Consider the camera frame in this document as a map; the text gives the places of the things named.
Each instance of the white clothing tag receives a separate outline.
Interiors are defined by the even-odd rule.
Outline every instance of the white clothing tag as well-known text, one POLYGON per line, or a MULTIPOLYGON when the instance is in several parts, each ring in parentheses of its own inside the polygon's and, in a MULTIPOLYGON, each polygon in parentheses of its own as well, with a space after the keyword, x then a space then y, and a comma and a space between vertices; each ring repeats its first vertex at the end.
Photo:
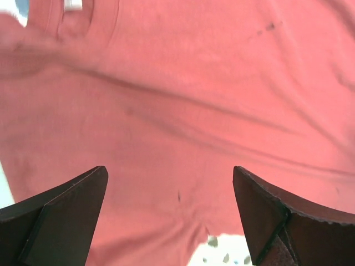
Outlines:
POLYGON ((64 0, 64 10, 82 10, 83 0, 64 0))

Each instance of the black plastic part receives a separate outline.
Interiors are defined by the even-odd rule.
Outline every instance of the black plastic part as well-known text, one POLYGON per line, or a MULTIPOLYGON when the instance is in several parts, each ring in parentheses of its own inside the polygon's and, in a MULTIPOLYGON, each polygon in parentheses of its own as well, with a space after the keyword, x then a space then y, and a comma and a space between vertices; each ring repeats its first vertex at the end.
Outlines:
POLYGON ((0 209, 0 265, 85 266, 107 181, 98 166, 0 209))
POLYGON ((234 191, 253 265, 355 265, 355 215, 310 202, 242 167, 234 191))

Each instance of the red t-shirt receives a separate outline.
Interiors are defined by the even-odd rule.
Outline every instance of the red t-shirt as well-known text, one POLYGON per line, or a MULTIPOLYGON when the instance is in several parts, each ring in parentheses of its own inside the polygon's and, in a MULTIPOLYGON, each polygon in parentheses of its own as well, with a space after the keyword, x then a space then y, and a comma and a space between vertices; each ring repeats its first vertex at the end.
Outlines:
POLYGON ((0 160, 16 201, 96 166, 88 265, 185 265, 242 233, 241 165, 355 212, 355 4, 30 0, 0 15, 0 160))

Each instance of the red shirt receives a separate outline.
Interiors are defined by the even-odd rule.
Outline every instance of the red shirt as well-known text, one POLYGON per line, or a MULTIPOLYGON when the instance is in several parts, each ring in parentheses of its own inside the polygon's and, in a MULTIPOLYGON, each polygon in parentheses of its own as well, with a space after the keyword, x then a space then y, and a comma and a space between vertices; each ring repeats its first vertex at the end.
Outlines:
POLYGON ((355 212, 352 2, 62 5, 0 16, 0 160, 16 201, 107 167, 88 265, 185 265, 242 233, 235 165, 355 212))

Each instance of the red fabric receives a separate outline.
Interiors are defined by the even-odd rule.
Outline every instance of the red fabric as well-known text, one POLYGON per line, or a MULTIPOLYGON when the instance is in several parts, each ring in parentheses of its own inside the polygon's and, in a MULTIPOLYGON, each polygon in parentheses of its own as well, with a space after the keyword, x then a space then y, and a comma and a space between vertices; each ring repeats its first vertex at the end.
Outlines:
POLYGON ((242 233, 235 165, 355 212, 352 1, 30 4, 0 16, 0 160, 17 201, 107 167, 88 265, 242 233))

